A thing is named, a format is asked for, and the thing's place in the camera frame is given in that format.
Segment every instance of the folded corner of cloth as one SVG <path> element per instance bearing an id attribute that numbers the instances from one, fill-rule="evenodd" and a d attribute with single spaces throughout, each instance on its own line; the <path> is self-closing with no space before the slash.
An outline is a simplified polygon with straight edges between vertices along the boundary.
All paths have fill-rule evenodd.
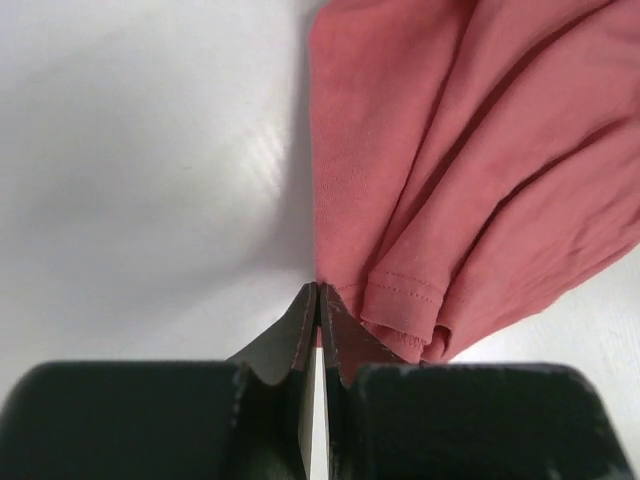
<path id="1" fill-rule="evenodd" d="M 317 275 L 447 361 L 640 242 L 640 2 L 333 0 L 315 20 Z"/>

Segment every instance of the red towel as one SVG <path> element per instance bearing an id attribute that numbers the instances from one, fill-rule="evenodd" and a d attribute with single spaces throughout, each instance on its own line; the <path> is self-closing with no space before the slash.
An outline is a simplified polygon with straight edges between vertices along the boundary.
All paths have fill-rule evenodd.
<path id="1" fill-rule="evenodd" d="M 406 360 L 640 241 L 640 1 L 333 0 L 310 46 L 318 280 Z"/>

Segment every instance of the cloth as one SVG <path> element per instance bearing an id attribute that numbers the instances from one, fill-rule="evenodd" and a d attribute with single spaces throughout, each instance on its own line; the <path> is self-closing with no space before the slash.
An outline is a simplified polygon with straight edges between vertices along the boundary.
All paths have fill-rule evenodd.
<path id="1" fill-rule="evenodd" d="M 639 243 L 637 0 L 333 0 L 310 51 L 317 277 L 406 360 Z"/>

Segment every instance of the fabric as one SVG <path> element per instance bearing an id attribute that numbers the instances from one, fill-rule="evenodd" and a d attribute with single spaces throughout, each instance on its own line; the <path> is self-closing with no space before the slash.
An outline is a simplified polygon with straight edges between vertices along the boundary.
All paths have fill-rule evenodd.
<path id="1" fill-rule="evenodd" d="M 640 241 L 637 0 L 333 0 L 310 50 L 318 280 L 406 360 Z"/>

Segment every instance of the white surface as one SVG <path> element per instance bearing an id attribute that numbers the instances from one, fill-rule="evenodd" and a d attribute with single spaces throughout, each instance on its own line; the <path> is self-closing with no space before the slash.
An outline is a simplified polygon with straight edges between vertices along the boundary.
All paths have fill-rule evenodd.
<path id="1" fill-rule="evenodd" d="M 48 359 L 224 358 L 313 278 L 319 3 L 0 2 L 0 398 Z M 458 360 L 578 367 L 638 467 L 639 284 L 637 249 Z"/>

